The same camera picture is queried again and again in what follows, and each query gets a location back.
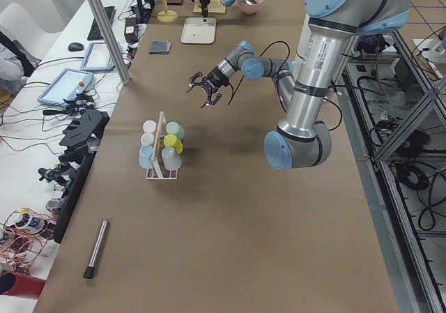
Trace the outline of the pink cup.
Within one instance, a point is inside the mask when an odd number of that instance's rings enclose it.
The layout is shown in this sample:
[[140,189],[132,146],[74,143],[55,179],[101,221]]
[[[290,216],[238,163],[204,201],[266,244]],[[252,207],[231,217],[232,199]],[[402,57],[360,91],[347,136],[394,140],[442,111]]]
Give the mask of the pink cup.
[[157,130],[157,122],[153,120],[147,120],[143,123],[143,131],[145,133],[155,134]]

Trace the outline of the aluminium frame post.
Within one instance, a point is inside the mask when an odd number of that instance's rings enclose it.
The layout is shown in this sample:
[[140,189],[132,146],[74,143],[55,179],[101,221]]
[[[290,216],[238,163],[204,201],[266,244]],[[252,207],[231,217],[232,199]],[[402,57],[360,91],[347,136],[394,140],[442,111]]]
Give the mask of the aluminium frame post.
[[104,10],[104,6],[101,0],[87,0],[87,1],[93,13],[94,19],[101,30],[102,37],[104,38],[109,53],[114,61],[114,65],[118,71],[118,75],[123,85],[127,85],[130,81],[130,74],[123,61],[123,56],[118,48],[118,43],[114,36],[114,32],[112,31],[112,26]]

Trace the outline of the teach pendant far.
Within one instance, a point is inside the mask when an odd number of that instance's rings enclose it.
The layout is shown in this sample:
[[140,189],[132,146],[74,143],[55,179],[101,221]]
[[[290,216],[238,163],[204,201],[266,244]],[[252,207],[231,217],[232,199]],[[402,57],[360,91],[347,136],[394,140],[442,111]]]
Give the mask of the teach pendant far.
[[114,61],[104,41],[89,43],[80,70],[103,73],[114,68]]

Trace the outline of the red cylinder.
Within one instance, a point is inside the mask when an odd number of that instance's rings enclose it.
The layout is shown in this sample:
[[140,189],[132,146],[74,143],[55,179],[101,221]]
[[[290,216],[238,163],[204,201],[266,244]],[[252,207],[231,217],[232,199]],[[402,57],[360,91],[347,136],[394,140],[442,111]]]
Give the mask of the red cylinder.
[[1,276],[1,295],[38,299],[46,280],[21,273]]

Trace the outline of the green cup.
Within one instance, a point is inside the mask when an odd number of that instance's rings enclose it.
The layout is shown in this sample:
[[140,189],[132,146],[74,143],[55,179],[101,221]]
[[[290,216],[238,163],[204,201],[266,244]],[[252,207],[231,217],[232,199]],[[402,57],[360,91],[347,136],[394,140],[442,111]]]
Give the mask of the green cup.
[[172,134],[177,136],[179,139],[184,139],[185,129],[179,123],[175,121],[170,121],[166,124],[165,130],[167,134]]

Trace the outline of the teach pendant near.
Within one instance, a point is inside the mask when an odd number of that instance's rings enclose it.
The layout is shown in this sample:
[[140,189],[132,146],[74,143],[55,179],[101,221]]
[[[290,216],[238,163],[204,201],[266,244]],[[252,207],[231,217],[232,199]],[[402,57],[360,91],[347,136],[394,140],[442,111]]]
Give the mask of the teach pendant near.
[[93,77],[92,72],[66,68],[40,94],[37,101],[44,105],[66,106],[67,101],[87,91]]

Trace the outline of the grey folded cloth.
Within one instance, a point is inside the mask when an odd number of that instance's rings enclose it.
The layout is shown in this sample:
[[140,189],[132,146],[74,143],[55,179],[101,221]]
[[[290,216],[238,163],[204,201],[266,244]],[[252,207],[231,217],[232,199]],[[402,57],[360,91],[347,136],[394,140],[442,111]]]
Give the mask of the grey folded cloth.
[[171,42],[153,40],[149,49],[150,54],[168,54],[171,49]]

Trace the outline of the cream rabbit tray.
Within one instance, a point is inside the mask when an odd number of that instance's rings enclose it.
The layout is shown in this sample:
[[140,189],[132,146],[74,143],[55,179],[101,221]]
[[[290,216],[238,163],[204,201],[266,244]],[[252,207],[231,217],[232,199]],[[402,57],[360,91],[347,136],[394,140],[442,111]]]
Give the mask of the cream rabbit tray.
[[180,41],[190,45],[210,45],[215,42],[215,18],[189,17],[185,20]]

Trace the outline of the cream cup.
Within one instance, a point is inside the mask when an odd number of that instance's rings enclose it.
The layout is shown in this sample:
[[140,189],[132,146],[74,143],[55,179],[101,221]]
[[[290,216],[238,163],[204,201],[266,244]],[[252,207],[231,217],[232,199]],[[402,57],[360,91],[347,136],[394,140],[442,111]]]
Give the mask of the cream cup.
[[142,146],[152,146],[155,143],[155,135],[151,132],[146,132],[141,136],[140,142]]

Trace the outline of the teach pendant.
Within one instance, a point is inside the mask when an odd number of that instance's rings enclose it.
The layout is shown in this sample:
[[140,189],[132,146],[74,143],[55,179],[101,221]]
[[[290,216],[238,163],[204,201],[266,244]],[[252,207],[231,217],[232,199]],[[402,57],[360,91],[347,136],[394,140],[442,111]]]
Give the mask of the teach pendant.
[[80,70],[103,73],[114,68],[114,61],[104,41],[89,43]]
[[87,91],[93,77],[92,72],[66,68],[40,94],[37,101],[44,105],[66,106],[67,101]]

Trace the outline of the white bottle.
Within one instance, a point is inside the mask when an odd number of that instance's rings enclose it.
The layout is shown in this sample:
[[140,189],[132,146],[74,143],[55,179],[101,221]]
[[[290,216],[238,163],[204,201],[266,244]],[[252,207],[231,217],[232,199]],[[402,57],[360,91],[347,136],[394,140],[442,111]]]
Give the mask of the white bottle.
[[30,234],[39,234],[46,227],[46,220],[28,211],[15,212],[10,216],[13,225]]

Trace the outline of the black tool stand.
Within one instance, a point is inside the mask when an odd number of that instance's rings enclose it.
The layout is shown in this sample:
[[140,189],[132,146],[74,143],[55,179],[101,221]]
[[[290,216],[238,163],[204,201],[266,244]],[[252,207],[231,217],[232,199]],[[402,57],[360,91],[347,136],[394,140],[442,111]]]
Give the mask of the black tool stand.
[[102,139],[105,126],[110,117],[107,112],[87,109],[79,118],[74,118],[63,131],[64,137],[59,142],[66,149],[59,156],[59,163],[53,169],[40,168],[40,180],[55,181],[65,187],[61,207],[54,230],[54,241],[61,243],[66,232],[82,188],[95,157],[89,139],[92,136]]

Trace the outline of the black computer mouse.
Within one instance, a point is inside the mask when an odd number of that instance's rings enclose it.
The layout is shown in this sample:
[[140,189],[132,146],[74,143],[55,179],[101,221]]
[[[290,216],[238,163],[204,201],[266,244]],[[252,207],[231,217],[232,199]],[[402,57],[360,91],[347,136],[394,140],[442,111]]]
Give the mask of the black computer mouse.
[[73,42],[68,45],[69,52],[80,52],[84,50],[84,45],[82,43]]

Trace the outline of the steel tube with black cap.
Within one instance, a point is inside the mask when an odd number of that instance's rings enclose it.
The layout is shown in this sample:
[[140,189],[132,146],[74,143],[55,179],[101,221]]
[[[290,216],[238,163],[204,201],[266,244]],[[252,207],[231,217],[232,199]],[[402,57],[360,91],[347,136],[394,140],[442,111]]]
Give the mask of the steel tube with black cap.
[[98,261],[100,249],[102,247],[102,242],[104,240],[105,234],[107,233],[108,225],[109,225],[108,219],[104,219],[100,225],[100,229],[98,231],[98,235],[95,240],[95,245],[93,247],[91,258],[83,274],[84,279],[93,279],[95,276],[95,267]]

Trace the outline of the grey cup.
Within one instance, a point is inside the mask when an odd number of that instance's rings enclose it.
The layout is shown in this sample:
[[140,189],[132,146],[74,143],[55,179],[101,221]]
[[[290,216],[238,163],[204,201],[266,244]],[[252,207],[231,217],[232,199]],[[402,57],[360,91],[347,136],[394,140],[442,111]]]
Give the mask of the grey cup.
[[165,169],[175,171],[182,165],[182,160],[173,146],[164,147],[161,154]]

